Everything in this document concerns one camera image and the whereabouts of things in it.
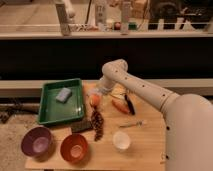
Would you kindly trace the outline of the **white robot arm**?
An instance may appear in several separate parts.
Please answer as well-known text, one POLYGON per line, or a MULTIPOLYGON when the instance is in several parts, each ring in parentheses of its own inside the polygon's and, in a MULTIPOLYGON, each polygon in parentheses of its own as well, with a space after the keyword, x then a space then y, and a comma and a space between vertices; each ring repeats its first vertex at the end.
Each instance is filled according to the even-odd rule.
POLYGON ((119 83, 162 113, 165 171, 213 171, 213 104, 197 94, 179 95, 127 70, 123 59, 105 63, 100 90, 108 93, 119 83))

